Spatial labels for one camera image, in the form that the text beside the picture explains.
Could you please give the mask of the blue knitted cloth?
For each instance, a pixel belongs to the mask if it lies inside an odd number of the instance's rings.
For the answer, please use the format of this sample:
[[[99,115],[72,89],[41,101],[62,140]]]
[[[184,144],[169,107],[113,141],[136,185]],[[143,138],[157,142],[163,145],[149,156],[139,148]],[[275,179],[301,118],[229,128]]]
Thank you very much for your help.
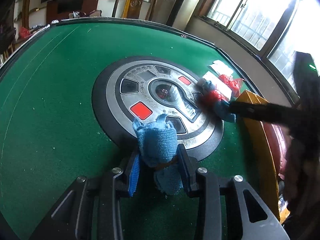
[[[135,119],[133,130],[138,139],[144,163],[153,169],[157,189],[167,195],[176,195],[183,187],[177,164],[177,132],[166,114],[155,121],[143,123]]]

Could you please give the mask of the blue red cloth bundle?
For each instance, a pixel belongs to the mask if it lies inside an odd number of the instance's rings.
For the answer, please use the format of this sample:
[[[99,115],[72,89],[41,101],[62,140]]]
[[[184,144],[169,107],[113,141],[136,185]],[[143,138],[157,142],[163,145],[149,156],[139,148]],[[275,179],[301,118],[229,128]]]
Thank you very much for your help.
[[[198,99],[201,106],[207,111],[215,113],[223,121],[236,122],[236,115],[229,111],[229,101],[217,90],[212,81],[200,78],[197,82],[197,87],[202,92],[202,95]]]

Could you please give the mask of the red plastic bag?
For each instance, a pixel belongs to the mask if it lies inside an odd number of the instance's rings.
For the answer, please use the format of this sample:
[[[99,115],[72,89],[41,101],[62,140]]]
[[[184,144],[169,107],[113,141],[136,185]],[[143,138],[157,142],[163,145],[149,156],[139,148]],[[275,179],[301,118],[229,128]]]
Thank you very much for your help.
[[[221,80],[228,88],[232,91],[232,97],[237,98],[240,95],[240,89],[244,83],[244,79],[236,78],[233,79],[232,76],[227,76],[225,74],[221,74],[219,76],[219,80]]]

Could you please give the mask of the yellow cardboard box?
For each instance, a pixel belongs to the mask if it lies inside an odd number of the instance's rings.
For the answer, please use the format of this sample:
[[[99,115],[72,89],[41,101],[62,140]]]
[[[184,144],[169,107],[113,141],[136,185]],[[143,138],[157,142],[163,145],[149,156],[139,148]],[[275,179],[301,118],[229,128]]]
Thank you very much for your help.
[[[272,154],[266,138],[262,121],[243,118],[252,140],[254,152],[258,160],[260,176],[260,196],[276,218],[283,223],[290,212],[286,203],[279,202],[279,182],[282,179],[276,174]]]

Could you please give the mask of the round mahjong table console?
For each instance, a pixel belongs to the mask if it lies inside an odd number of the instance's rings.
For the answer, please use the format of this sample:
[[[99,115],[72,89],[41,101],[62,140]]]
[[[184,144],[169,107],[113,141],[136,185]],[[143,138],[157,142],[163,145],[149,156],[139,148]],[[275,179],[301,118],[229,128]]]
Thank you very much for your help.
[[[219,146],[224,123],[200,107],[203,95],[191,70],[153,56],[132,56],[107,66],[92,89],[92,107],[105,134],[119,147],[137,142],[135,119],[148,124],[165,114],[187,153],[203,160]]]

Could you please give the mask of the red leather bag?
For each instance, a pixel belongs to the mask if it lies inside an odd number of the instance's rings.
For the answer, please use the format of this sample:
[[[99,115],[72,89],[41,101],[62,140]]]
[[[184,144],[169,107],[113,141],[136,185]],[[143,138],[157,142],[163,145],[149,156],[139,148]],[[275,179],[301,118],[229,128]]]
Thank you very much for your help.
[[[285,178],[287,146],[279,125],[263,122],[264,131],[272,154],[276,174],[280,179]]]

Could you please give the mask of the white tissue packet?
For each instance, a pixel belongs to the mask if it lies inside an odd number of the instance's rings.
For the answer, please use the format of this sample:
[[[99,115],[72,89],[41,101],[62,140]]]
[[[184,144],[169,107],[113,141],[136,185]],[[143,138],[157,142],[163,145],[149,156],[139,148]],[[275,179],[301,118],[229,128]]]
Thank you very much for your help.
[[[232,76],[234,70],[220,60],[215,60],[209,65],[218,75]]]

